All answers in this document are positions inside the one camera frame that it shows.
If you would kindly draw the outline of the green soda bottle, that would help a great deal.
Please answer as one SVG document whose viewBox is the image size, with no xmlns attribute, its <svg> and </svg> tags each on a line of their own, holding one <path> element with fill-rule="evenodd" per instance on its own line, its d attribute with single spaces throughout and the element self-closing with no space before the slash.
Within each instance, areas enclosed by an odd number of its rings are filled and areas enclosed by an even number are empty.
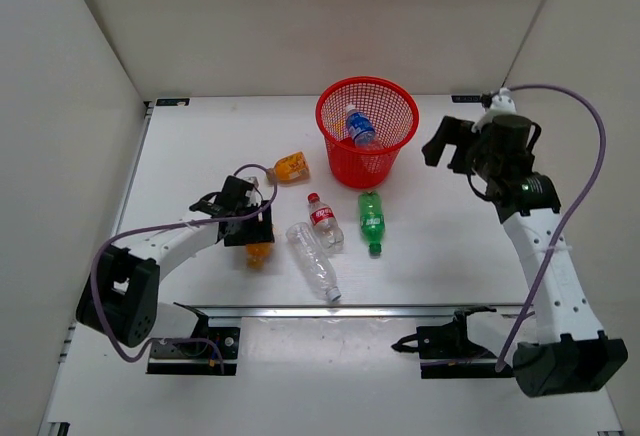
<svg viewBox="0 0 640 436">
<path fill-rule="evenodd" d="M 360 231 L 368 245 L 369 254 L 379 257 L 385 234 L 382 200 L 376 191 L 363 192 L 358 197 Z"/>
</svg>

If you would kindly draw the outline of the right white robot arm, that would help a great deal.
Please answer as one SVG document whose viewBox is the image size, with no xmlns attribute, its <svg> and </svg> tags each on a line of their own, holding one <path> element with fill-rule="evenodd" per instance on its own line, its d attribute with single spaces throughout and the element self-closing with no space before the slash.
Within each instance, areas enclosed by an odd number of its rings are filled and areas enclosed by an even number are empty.
<svg viewBox="0 0 640 436">
<path fill-rule="evenodd" d="M 610 338 L 579 283 L 560 223 L 565 217 L 551 179 L 533 168 L 541 128 L 514 114 L 481 129 L 446 116 L 422 153 L 438 165 L 448 145 L 448 167 L 486 184 L 480 199 L 494 205 L 529 288 L 522 313 L 510 321 L 491 306 L 462 307 L 442 326 L 419 326 L 393 344 L 419 355 L 423 377 L 503 376 L 528 397 L 600 390 L 627 361 L 620 338 Z"/>
</svg>

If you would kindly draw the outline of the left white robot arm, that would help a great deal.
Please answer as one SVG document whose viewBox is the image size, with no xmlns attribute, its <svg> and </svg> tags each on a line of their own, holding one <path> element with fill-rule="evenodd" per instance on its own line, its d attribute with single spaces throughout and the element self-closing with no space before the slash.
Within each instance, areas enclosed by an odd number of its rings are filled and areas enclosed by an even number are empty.
<svg viewBox="0 0 640 436">
<path fill-rule="evenodd" d="M 230 175 L 177 223 L 130 230 L 99 249 L 76 308 L 76 320 L 117 347 L 134 348 L 150 337 L 159 311 L 162 280 L 198 252 L 225 246 L 272 243 L 271 199 L 257 179 Z"/>
</svg>

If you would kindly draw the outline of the blue label water bottle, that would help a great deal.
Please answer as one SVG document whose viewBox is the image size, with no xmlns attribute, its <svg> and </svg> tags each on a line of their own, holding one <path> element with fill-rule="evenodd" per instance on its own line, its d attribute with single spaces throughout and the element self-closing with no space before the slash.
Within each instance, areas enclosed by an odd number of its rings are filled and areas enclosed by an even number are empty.
<svg viewBox="0 0 640 436">
<path fill-rule="evenodd" d="M 378 151 L 384 148 L 371 120 L 364 112 L 358 110 L 355 105 L 348 104 L 345 107 L 345 113 L 346 129 L 356 148 L 367 151 Z"/>
</svg>

